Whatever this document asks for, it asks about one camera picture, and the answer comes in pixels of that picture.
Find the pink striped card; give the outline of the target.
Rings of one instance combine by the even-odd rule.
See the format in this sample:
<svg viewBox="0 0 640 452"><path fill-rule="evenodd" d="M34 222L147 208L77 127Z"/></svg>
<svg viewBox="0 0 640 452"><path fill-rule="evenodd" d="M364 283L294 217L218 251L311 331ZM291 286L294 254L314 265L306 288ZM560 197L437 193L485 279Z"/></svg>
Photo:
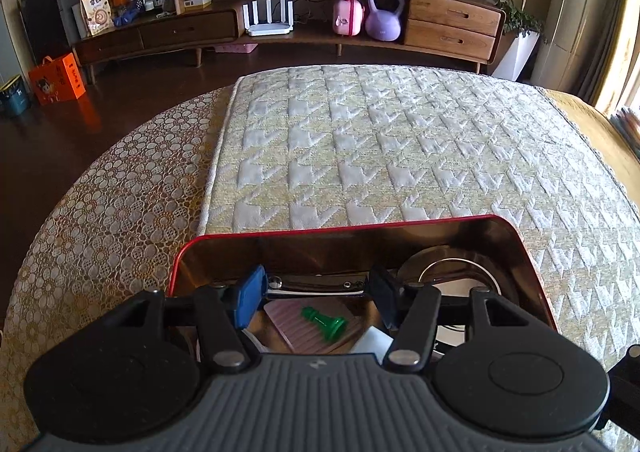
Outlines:
<svg viewBox="0 0 640 452"><path fill-rule="evenodd" d="M319 323L303 317L305 307L314 308L321 316L343 318L345 330L330 342L323 336ZM362 327L362 319L337 297L280 299L269 302L264 310L293 354L329 354L346 344Z"/></svg>

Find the round metal tin can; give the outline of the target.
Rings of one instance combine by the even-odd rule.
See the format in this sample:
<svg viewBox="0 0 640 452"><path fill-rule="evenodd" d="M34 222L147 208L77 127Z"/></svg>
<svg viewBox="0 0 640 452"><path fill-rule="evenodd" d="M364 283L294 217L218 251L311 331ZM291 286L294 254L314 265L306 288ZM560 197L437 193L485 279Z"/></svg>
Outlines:
<svg viewBox="0 0 640 452"><path fill-rule="evenodd" d="M433 246L408 259L397 273L404 283L432 284L442 297L468 298L474 287L502 294L500 271L484 255L449 245Z"/></svg>

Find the lace patterned tablecloth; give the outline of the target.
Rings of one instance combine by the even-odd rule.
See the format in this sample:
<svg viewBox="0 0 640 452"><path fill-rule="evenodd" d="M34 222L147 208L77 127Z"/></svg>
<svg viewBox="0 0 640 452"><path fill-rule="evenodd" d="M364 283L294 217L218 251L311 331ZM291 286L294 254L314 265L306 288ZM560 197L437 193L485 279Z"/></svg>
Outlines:
<svg viewBox="0 0 640 452"><path fill-rule="evenodd" d="M195 235L209 164L232 89L157 114L96 159L29 246L1 341L1 447L17 451L37 428L23 396L45 351L142 290L166 287Z"/></svg>

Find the green chess pawn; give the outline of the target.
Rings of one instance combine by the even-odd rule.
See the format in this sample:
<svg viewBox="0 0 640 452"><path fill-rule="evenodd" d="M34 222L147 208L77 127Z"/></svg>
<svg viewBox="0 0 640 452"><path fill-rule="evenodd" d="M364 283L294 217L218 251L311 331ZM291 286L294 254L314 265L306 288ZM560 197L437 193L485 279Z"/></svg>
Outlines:
<svg viewBox="0 0 640 452"><path fill-rule="evenodd" d="M337 342L348 327L348 321L344 317L330 317L311 306L303 307L300 314L318 328L326 342Z"/></svg>

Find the metal nail clipper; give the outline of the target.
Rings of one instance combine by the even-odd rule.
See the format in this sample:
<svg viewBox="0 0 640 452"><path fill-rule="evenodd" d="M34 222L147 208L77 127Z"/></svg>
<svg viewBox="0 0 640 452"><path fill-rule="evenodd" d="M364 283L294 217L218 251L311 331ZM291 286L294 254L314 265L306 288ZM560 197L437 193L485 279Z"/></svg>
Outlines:
<svg viewBox="0 0 640 452"><path fill-rule="evenodd" d="M346 275L273 275L268 279L267 293L278 296L360 295L367 279L367 272Z"/></svg>

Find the red metal tin box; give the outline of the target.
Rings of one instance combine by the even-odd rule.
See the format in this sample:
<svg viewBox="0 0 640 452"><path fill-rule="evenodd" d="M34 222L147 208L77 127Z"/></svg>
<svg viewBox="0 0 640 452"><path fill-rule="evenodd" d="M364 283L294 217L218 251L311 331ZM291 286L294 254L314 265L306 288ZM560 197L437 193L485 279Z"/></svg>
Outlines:
<svg viewBox="0 0 640 452"><path fill-rule="evenodd" d="M167 294L186 297L205 284L216 289L223 301L231 287L257 267L267 280L276 275L346 275L373 269L386 270L394 280L399 268L414 254L433 246L449 245L486 256L499 271L502 294L508 301L548 327L555 324L538 275L521 238L505 219L495 215L410 221L357 227L277 232L203 235L178 254ZM368 279L360 295L266 295L240 334L261 352L293 354L265 313L265 305L280 299L337 297L362 319L361 330L329 354L372 352L382 359L395 330L386 327L368 294Z"/></svg>

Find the yellow woven mat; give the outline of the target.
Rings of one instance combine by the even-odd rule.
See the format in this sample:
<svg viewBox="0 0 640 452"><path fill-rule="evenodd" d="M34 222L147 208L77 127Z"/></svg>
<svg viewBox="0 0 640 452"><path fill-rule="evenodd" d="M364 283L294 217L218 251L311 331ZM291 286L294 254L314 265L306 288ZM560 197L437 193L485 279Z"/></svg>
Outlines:
<svg viewBox="0 0 640 452"><path fill-rule="evenodd" d="M558 92L542 90L561 110L568 120L577 125L591 146L597 149L605 163L612 167L616 178L625 186L628 198L636 205L640 201L640 166L623 136L608 122L608 119L582 99Z"/></svg>

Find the stack of magazines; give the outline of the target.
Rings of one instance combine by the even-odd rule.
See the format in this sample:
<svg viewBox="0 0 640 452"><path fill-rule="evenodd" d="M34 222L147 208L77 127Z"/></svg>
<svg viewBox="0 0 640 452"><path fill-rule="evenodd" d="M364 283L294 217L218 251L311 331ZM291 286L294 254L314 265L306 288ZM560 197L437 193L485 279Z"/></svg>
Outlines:
<svg viewBox="0 0 640 452"><path fill-rule="evenodd" d="M621 108L610 116L610 122L626 140L631 151L640 157L640 123L638 114L629 108Z"/></svg>

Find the quilted white yellow mat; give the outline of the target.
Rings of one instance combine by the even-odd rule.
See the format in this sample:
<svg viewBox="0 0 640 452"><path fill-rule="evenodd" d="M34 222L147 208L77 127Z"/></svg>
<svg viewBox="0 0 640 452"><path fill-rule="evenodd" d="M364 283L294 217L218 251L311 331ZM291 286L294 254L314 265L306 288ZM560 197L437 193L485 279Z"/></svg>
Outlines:
<svg viewBox="0 0 640 452"><path fill-rule="evenodd" d="M376 64L242 76L198 232L494 214L520 234L560 332L612 365L639 340L639 205L542 90Z"/></svg>

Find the teal bucket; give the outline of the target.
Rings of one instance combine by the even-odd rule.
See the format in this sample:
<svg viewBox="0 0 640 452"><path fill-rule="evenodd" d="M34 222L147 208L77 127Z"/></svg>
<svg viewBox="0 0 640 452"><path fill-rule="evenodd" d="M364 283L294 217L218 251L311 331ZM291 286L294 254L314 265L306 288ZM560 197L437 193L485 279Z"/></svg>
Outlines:
<svg viewBox="0 0 640 452"><path fill-rule="evenodd" d="M7 117L21 115L30 106L22 75L15 75L0 88L1 111Z"/></svg>

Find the orange gift bag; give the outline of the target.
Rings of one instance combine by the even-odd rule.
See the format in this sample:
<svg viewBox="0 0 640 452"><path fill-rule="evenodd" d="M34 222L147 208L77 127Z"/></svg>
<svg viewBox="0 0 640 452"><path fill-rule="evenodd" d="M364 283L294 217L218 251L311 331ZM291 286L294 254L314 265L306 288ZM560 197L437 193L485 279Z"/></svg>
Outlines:
<svg viewBox="0 0 640 452"><path fill-rule="evenodd" d="M47 56L28 72L40 106L74 101L86 94L84 80L73 53L55 59Z"/></svg>

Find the white standing air conditioner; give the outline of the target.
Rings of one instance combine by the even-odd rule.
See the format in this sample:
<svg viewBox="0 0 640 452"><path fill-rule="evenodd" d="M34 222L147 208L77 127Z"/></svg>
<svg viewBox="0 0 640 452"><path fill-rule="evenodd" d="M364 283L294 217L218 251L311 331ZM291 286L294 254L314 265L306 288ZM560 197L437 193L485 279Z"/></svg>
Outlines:
<svg viewBox="0 0 640 452"><path fill-rule="evenodd" d="M605 1L551 0L530 82L550 90L570 90L597 43Z"/></svg>

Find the pink flat box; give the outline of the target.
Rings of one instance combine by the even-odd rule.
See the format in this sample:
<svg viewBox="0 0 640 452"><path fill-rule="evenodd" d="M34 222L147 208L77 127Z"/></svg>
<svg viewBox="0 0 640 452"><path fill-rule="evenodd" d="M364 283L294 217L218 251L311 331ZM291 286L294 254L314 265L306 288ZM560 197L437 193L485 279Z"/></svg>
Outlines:
<svg viewBox="0 0 640 452"><path fill-rule="evenodd" d="M257 48L256 43L245 43L245 44L218 44L214 46L215 52L217 54L250 54L254 52Z"/></svg>

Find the snack box with cartoon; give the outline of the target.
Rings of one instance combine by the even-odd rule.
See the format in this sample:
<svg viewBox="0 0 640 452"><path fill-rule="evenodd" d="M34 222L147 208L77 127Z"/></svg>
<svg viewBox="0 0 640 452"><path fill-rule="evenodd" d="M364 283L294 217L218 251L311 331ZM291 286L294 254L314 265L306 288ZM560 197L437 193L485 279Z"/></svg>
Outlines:
<svg viewBox="0 0 640 452"><path fill-rule="evenodd" d="M113 27L111 4L108 0L79 1L90 36L96 36Z"/></svg>

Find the wooden tv cabinet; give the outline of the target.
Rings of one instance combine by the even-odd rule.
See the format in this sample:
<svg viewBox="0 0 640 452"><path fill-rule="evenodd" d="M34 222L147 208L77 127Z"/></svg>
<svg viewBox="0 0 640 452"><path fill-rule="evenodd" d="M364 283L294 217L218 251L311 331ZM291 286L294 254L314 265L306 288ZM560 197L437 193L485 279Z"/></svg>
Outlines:
<svg viewBox="0 0 640 452"><path fill-rule="evenodd" d="M192 49L201 53L218 44L297 43L393 48L472 62L481 69L494 61L504 23L504 13L484 0L405 0L397 41L381 42L367 32L341 36L332 28L337 0L288 0L294 3L294 30L288 35L251 38L244 32L242 5L265 0L212 0L200 12L163 18L142 18L129 26L111 28L73 47L88 73L103 62L166 54ZM280 0L271 0L274 7ZM369 12L368 0L359 0Z"/></svg>

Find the black cabinet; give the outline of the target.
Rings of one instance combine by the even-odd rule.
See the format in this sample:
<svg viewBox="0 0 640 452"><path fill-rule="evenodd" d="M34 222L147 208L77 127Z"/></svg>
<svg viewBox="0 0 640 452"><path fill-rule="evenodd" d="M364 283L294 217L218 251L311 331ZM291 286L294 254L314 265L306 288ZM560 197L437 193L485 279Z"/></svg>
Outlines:
<svg viewBox="0 0 640 452"><path fill-rule="evenodd" d="M36 64L69 53L80 40L73 7L79 0L18 0L27 42Z"/></svg>

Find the white wifi router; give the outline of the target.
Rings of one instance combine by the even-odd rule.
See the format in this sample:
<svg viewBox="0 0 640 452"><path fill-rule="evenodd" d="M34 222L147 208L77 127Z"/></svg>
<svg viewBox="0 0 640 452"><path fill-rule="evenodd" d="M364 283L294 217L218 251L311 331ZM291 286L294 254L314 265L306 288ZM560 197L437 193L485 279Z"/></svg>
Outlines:
<svg viewBox="0 0 640 452"><path fill-rule="evenodd" d="M258 1L242 5L244 32L251 38L288 35L294 30L294 3L280 0L274 7L271 0L264 1L260 10Z"/></svg>

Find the purple kettlebell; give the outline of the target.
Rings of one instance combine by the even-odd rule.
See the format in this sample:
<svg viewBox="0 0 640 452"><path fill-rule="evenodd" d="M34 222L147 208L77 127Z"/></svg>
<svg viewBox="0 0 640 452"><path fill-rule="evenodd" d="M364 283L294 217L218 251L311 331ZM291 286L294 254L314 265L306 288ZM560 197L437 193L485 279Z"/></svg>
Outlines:
<svg viewBox="0 0 640 452"><path fill-rule="evenodd" d="M393 12L378 9L375 0L369 2L369 16L366 20L366 31L370 38L381 42L397 41L401 34L400 16L404 11L405 0L394 0L397 7Z"/></svg>

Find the small white yellow box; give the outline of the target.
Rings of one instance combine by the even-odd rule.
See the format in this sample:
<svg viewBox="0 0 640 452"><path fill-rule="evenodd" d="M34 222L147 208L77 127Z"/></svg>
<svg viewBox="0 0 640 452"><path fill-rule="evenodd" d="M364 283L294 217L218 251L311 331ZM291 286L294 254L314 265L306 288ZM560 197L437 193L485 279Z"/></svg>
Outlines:
<svg viewBox="0 0 640 452"><path fill-rule="evenodd" d="M212 0L175 0L178 15L186 12L200 12L212 4Z"/></svg>

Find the pink toy case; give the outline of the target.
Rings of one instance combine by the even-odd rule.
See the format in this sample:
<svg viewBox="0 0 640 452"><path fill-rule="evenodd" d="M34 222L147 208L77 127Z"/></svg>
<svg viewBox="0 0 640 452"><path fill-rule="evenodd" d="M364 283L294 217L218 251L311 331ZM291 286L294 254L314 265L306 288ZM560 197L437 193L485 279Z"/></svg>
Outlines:
<svg viewBox="0 0 640 452"><path fill-rule="evenodd" d="M333 5L332 28L341 36L357 36L362 27L364 7L359 0L337 0Z"/></svg>

